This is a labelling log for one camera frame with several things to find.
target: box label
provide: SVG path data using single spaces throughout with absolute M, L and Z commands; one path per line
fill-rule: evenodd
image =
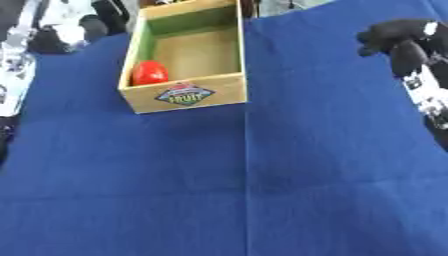
M 191 83 L 179 83 L 157 96 L 156 100 L 193 106 L 214 93 L 212 90 L 203 89 Z

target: wooden box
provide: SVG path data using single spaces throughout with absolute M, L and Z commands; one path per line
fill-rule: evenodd
M 189 0 L 141 9 L 119 91 L 136 113 L 247 101 L 239 0 Z M 136 63 L 156 60 L 166 83 L 132 86 Z

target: blue tablecloth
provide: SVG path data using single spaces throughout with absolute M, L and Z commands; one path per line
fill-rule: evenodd
M 245 24 L 250 103 L 135 115 L 128 36 L 40 56 L 0 173 L 5 256 L 445 256 L 448 155 L 356 32 L 444 0 Z

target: red ball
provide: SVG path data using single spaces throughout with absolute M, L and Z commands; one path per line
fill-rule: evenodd
M 132 82 L 133 85 L 168 82 L 168 71 L 157 61 L 142 61 L 135 66 L 132 72 Z

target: black robot glove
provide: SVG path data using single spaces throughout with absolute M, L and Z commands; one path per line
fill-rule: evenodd
M 448 150 L 448 27 L 426 19 L 402 19 L 371 26 L 358 34 L 361 56 L 378 52 L 390 57 L 425 125 Z

